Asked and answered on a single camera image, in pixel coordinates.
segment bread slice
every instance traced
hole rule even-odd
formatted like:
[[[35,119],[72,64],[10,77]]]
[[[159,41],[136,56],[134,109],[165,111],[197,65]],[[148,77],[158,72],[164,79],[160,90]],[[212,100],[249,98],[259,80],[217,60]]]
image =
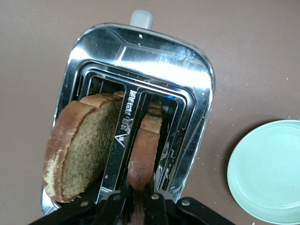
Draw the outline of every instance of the bread slice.
[[[135,191],[144,191],[153,175],[162,123],[162,105],[151,103],[135,137],[127,179]]]
[[[114,94],[96,94],[61,111],[44,163],[43,185],[51,199],[73,200],[104,171],[121,103]]]

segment bread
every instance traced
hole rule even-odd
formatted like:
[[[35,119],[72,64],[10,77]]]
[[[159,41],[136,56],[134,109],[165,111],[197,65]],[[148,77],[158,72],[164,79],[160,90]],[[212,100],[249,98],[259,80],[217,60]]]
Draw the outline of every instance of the bread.
[[[127,179],[135,191],[144,191],[153,175],[161,123],[162,106],[151,103],[137,132],[128,164]]]
[[[96,94],[60,113],[46,147],[44,189],[60,203],[83,192],[104,171],[122,98]]]

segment plate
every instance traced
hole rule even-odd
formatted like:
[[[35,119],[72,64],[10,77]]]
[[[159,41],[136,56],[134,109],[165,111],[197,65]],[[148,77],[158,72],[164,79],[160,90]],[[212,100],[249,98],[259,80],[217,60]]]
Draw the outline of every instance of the plate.
[[[252,216],[300,224],[300,121],[279,120],[247,134],[228,164],[229,189]]]

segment mint green plate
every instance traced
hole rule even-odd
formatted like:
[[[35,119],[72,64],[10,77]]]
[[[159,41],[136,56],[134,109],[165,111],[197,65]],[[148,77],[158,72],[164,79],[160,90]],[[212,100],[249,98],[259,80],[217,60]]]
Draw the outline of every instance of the mint green plate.
[[[280,120],[247,134],[228,164],[229,189],[252,216],[300,224],[300,121]]]

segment brown table surface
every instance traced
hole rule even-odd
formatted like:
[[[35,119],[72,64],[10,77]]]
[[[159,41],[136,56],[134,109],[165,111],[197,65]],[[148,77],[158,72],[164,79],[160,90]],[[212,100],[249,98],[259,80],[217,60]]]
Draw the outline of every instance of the brown table surface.
[[[233,199],[226,168],[236,143],[269,121],[300,120],[300,1],[10,0],[0,7],[0,224],[42,216],[45,146],[72,45],[98,23],[141,8],[153,30],[202,49],[216,92],[184,196],[237,225],[266,225]]]

